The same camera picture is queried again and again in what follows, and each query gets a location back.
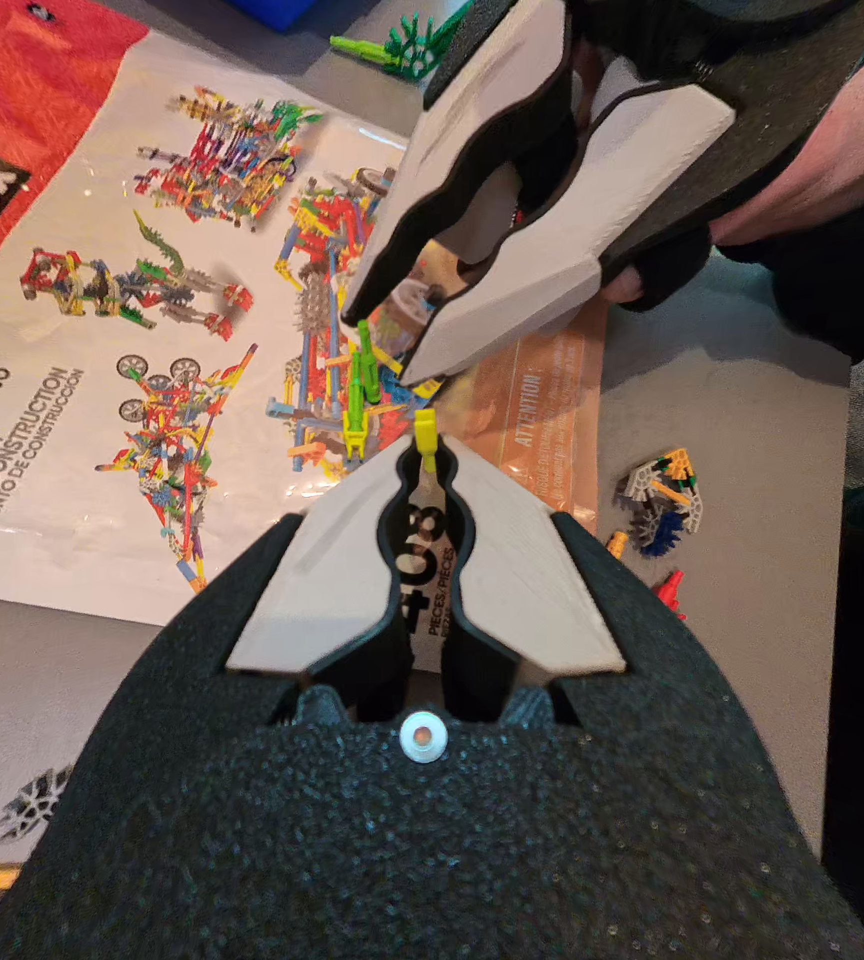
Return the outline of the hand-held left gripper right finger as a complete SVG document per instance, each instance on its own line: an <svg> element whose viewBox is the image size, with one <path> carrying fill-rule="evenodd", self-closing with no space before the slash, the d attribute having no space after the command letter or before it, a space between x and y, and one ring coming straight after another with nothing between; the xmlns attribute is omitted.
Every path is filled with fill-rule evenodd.
<svg viewBox="0 0 864 960"><path fill-rule="evenodd" d="M457 438L438 478L456 550L441 651L446 709L496 721L518 688L620 675L626 660L560 533L558 514Z"/></svg>

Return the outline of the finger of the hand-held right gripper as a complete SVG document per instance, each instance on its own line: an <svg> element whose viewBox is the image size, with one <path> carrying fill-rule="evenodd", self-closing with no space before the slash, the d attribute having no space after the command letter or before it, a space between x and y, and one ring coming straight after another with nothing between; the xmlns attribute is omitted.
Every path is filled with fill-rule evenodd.
<svg viewBox="0 0 864 960"><path fill-rule="evenodd" d="M608 245L734 119L731 106L694 84L618 102L594 127L561 196L511 231L479 280L434 314L401 383L452 376L572 317L598 292Z"/></svg>
<svg viewBox="0 0 864 960"><path fill-rule="evenodd" d="M479 243L456 228L486 181L554 138L571 115L571 16L560 1L477 2L424 94L409 146L342 308L367 316L429 241Z"/></svg>

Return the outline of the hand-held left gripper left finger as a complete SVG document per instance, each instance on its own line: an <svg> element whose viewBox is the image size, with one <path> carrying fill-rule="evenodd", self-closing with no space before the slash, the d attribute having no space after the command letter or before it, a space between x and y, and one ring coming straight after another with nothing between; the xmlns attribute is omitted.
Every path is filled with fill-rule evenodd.
<svg viewBox="0 0 864 960"><path fill-rule="evenodd" d="M365 721L400 713L413 651L388 524L408 507L411 448L400 437L305 511L227 670L331 687Z"/></svg>

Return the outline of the small multicolour toy assembly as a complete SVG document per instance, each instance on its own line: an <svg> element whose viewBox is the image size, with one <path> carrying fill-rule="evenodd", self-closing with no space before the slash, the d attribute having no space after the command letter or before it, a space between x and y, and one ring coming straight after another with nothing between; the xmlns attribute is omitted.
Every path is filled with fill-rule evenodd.
<svg viewBox="0 0 864 960"><path fill-rule="evenodd" d="M634 467L619 482L619 502L631 512L631 539L641 556L668 556L682 537L698 534L703 503L698 476L685 447Z"/></svg>

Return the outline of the person's right forearm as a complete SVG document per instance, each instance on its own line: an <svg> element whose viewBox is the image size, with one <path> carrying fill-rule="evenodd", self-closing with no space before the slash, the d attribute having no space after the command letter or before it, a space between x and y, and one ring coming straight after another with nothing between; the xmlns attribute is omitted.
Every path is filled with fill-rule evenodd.
<svg viewBox="0 0 864 960"><path fill-rule="evenodd" d="M864 361L864 206L806 231L720 252L771 272L775 304L790 329L854 364Z"/></svg>

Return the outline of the person's right hand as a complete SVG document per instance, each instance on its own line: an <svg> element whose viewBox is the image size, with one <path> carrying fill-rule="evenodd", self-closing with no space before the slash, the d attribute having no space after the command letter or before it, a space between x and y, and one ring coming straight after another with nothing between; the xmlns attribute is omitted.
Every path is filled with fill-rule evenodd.
<svg viewBox="0 0 864 960"><path fill-rule="evenodd" d="M843 85L791 164L756 196L714 220L719 250L821 227L864 206L864 65Z"/></svg>

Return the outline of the green connector toy assembly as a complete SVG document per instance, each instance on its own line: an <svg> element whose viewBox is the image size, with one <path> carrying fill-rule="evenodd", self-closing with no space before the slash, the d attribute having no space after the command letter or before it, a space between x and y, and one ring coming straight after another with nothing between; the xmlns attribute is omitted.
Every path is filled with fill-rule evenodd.
<svg viewBox="0 0 864 960"><path fill-rule="evenodd" d="M439 24L429 17L421 25L418 13L411 18L402 17L400 26L390 29L388 38L381 43L332 35L330 49L376 66L386 74L418 83L438 67L473 6L473 1L463 3Z"/></svg>

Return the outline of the red fan connector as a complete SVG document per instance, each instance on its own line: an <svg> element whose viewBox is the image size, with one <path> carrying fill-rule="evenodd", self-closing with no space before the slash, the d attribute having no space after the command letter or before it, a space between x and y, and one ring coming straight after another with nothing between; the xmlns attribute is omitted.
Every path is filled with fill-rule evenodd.
<svg viewBox="0 0 864 960"><path fill-rule="evenodd" d="M679 608L678 599L678 591L683 579L684 572L675 569L653 588L653 593L657 599L682 622L687 620L687 615Z"/></svg>

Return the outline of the construction toy set plastic bag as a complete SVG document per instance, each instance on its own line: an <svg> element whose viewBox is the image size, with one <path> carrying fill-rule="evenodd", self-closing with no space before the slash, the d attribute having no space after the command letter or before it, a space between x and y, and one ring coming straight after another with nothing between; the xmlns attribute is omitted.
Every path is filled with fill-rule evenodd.
<svg viewBox="0 0 864 960"><path fill-rule="evenodd" d="M164 624L411 432L450 266L341 322L406 141L97 2L0 2L0 599Z"/></svg>

